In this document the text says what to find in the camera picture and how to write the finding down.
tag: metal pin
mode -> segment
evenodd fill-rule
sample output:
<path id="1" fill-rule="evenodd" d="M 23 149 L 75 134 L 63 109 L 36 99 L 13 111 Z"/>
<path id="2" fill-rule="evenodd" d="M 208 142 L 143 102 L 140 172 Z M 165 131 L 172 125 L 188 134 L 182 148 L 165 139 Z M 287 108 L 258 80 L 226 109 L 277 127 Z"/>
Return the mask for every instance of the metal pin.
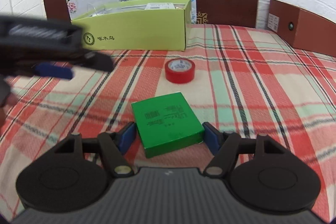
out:
<path id="1" fill-rule="evenodd" d="M 119 165 L 114 169 L 118 175 L 126 175 L 132 172 L 132 169 L 126 165 Z"/>
<path id="2" fill-rule="evenodd" d="M 218 166 L 211 166 L 208 167 L 205 171 L 208 175 L 219 176 L 223 172 L 223 169 Z"/>

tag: red tape roll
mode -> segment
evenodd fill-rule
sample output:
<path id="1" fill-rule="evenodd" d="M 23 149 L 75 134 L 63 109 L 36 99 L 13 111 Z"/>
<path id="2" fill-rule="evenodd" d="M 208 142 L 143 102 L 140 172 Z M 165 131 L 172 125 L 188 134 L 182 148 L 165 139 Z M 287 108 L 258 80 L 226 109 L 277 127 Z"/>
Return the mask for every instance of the red tape roll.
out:
<path id="1" fill-rule="evenodd" d="M 195 77 L 195 63 L 186 58 L 172 59 L 165 64 L 165 72 L 169 82 L 189 83 Z"/>

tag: plaid bedsheet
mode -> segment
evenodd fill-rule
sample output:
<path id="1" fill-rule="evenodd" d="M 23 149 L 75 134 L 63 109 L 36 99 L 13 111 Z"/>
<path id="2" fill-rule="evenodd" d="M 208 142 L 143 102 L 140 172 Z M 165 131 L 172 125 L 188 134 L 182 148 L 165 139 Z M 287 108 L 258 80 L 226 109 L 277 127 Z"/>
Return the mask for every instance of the plaid bedsheet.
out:
<path id="1" fill-rule="evenodd" d="M 16 177 L 68 133 L 95 137 L 118 130 L 134 119 L 131 103 L 178 91 L 200 122 L 247 138 L 267 133 L 311 166 L 322 183 L 314 212 L 325 221 L 334 218 L 335 59 L 294 50 L 272 32 L 245 27 L 195 25 L 191 37 L 185 52 L 110 51 L 116 63 L 111 74 L 76 67 L 71 81 L 10 79 L 20 100 L 8 109 L 2 129 L 1 214 L 11 219 L 23 210 Z M 176 57 L 195 62 L 191 83 L 165 79 L 164 64 Z M 137 137 L 125 157 L 138 166 L 203 169 L 212 155 L 202 143 L 146 159 Z"/>

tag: yellow-green box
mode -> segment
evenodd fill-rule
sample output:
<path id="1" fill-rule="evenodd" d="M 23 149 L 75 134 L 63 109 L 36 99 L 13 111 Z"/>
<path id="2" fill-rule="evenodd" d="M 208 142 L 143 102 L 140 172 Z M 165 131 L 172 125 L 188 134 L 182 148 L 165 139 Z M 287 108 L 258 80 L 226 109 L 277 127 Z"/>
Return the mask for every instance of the yellow-green box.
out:
<path id="1" fill-rule="evenodd" d="M 148 3 L 173 3 L 180 9 L 137 10 Z M 114 12 L 90 16 L 94 10 L 72 21 L 84 27 L 83 45 L 91 50 L 183 51 L 191 24 L 190 0 L 129 0 L 104 5 Z"/>

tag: logo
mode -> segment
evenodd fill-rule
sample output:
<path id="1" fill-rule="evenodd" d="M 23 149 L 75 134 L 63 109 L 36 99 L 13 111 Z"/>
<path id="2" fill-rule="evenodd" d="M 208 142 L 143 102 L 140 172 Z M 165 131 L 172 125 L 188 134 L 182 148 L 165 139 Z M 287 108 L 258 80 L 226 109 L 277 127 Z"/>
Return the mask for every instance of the logo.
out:
<path id="1" fill-rule="evenodd" d="M 168 171 L 164 172 L 164 174 L 165 174 L 166 176 L 169 176 L 169 175 L 174 174 L 174 172 L 173 172 L 172 170 L 168 170 Z"/>
<path id="2" fill-rule="evenodd" d="M 83 39 L 84 39 L 84 42 L 88 45 L 93 45 L 94 42 L 95 42 L 94 36 L 89 32 L 87 32 L 83 35 Z"/>
<path id="3" fill-rule="evenodd" d="M 37 26 L 29 27 L 22 24 L 16 25 L 8 32 L 9 35 L 19 35 L 23 37 L 36 37 L 60 40 L 67 37 L 66 31 L 54 29 L 39 28 Z"/>

